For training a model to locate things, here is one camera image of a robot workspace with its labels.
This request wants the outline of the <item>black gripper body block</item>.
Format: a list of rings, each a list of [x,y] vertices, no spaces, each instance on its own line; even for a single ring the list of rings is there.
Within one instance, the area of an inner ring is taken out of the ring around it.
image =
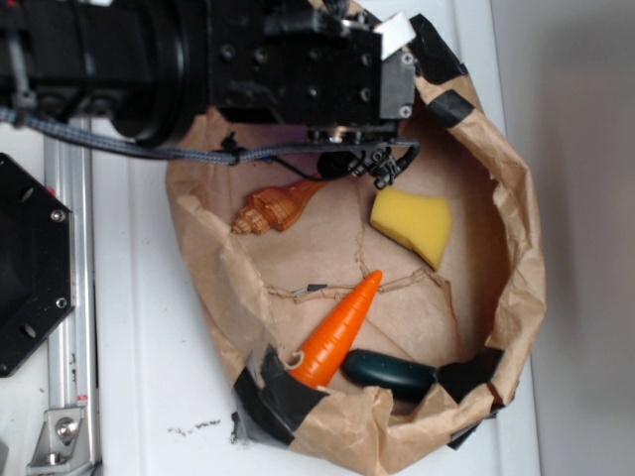
[[[393,139],[415,99],[415,37],[349,1],[213,1],[210,104],[233,123]]]

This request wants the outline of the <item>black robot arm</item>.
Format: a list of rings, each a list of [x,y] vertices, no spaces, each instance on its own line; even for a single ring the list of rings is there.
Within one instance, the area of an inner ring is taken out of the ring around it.
[[[415,67],[344,1],[5,1],[1,103],[20,119],[103,117],[147,147],[209,108],[233,123],[392,133]]]

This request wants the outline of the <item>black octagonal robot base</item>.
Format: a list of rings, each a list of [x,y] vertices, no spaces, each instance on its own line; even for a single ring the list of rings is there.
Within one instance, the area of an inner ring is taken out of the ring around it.
[[[31,357],[73,309],[72,212],[1,156],[1,376]]]

